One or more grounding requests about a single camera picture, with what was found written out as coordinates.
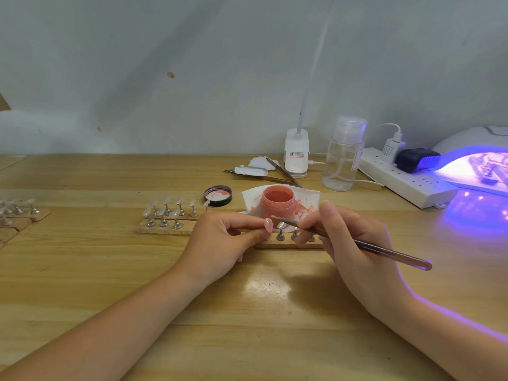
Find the power strip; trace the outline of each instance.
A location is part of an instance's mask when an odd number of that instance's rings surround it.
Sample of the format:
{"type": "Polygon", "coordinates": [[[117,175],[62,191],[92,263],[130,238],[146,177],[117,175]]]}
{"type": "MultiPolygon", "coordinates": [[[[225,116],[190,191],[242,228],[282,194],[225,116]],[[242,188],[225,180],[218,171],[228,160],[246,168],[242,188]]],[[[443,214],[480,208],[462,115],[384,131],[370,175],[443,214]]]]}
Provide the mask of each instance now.
{"type": "Polygon", "coordinates": [[[444,208],[457,193],[457,188],[436,178],[430,171],[408,174],[395,165],[381,160],[383,153],[376,148],[363,150],[360,168],[391,191],[420,208],[444,208]]]}

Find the jar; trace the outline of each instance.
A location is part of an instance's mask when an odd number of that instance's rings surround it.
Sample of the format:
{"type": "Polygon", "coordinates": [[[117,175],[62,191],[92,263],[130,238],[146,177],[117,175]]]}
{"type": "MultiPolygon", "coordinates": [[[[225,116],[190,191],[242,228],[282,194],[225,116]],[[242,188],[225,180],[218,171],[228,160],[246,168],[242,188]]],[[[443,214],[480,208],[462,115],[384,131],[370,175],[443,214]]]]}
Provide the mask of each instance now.
{"type": "Polygon", "coordinates": [[[289,187],[273,185],[265,188],[260,202],[261,217],[295,217],[295,193],[289,187]]]}

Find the jar lid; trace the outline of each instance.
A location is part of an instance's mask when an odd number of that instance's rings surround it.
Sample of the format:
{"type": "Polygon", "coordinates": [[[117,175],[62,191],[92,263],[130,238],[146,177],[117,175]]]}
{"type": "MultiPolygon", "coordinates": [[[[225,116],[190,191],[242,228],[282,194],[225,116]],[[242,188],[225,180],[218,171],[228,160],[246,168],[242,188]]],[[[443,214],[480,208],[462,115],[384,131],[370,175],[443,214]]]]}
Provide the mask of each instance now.
{"type": "Polygon", "coordinates": [[[205,190],[203,197],[211,207],[222,207],[233,200],[233,191],[227,186],[213,186],[205,190]]]}

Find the pink nail tip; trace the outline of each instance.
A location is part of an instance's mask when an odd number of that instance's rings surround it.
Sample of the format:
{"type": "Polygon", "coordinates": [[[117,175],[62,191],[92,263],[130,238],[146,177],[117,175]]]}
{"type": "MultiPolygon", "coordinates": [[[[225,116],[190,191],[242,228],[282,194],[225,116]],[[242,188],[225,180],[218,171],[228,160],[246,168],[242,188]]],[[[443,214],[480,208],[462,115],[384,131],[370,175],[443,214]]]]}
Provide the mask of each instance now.
{"type": "Polygon", "coordinates": [[[271,233],[273,230],[273,221],[270,218],[265,219],[265,229],[269,233],[271,233]]]}

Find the table surface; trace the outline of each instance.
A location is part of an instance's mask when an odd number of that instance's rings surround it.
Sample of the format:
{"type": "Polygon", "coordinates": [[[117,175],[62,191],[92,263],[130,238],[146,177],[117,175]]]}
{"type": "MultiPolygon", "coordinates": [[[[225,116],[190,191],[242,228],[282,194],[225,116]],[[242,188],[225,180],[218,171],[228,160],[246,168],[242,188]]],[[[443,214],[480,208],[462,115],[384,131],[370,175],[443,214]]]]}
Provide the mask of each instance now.
{"type": "MultiPolygon", "coordinates": [[[[135,233],[154,199],[200,199],[233,189],[244,210],[258,180],[222,169],[248,156],[45,155],[0,157],[0,198],[36,197],[51,215],[0,250],[0,369],[168,269],[188,237],[135,233]]],[[[433,262],[401,265],[431,301],[508,332],[508,233],[463,224],[458,210],[420,210],[364,183],[332,192],[309,166],[321,200],[384,222],[397,250],[433,262]]],[[[158,379],[443,380],[438,366],[371,317],[323,251],[253,250],[196,298],[127,374],[158,379]]]]}

